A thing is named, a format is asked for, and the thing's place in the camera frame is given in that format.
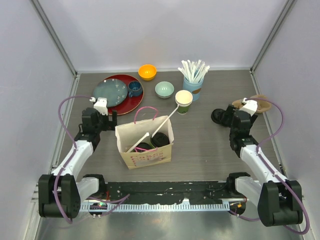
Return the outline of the stack of black lids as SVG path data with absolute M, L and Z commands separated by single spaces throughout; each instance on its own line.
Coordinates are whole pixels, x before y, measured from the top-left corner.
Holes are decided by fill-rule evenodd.
M 216 108 L 211 113 L 211 119 L 214 123 L 221 125 L 223 127 L 228 126 L 228 115 L 226 114 L 226 110 L 221 108 Z

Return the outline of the black coffee cup lid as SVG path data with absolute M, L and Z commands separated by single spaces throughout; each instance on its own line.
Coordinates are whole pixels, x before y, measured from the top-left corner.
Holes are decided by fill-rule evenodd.
M 146 142 L 140 142 L 136 147 L 135 149 L 138 151 L 138 152 L 144 152 L 144 151 L 147 151 L 147 150 L 151 150 L 153 147 L 146 143 Z

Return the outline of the pink paper bag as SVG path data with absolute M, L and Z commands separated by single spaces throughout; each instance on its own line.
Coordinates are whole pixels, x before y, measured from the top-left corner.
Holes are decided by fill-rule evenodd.
M 171 120 L 167 115 L 157 116 L 159 111 L 154 107 L 150 108 L 155 110 L 153 118 L 138 121 L 137 116 L 139 112 L 144 109 L 141 107 L 135 113 L 133 122 L 121 124 L 115 127 L 118 152 L 130 170 L 167 163 L 172 159 L 174 133 Z M 149 136 L 142 142 L 150 144 L 152 149 L 142 152 L 132 151 L 126 153 L 126 151 L 147 132 L 149 132 Z M 153 147 L 151 144 L 151 137 L 156 133 L 163 133 L 167 135 L 170 144 L 162 147 Z

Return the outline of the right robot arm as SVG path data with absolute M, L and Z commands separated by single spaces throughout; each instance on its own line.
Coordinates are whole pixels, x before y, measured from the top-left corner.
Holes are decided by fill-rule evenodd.
M 240 194 L 257 207 L 258 217 L 266 227 L 297 225 L 303 222 L 302 187 L 289 180 L 271 164 L 250 134 L 257 118 L 251 110 L 229 105 L 220 110 L 218 123 L 229 127 L 230 147 L 252 170 L 258 181 L 242 174 L 226 184 L 226 193 L 233 198 Z

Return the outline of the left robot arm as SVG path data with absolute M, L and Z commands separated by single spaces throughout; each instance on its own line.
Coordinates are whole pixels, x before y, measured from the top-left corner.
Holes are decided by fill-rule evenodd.
M 72 220 L 88 197 L 100 200 L 106 195 L 107 185 L 101 174 L 86 174 L 80 182 L 76 180 L 84 163 L 96 150 L 101 132 L 115 130 L 117 123 L 116 110 L 112 111 L 111 116 L 102 115 L 92 107 L 82 111 L 82 123 L 78 126 L 71 150 L 57 168 L 38 180 L 41 217 Z

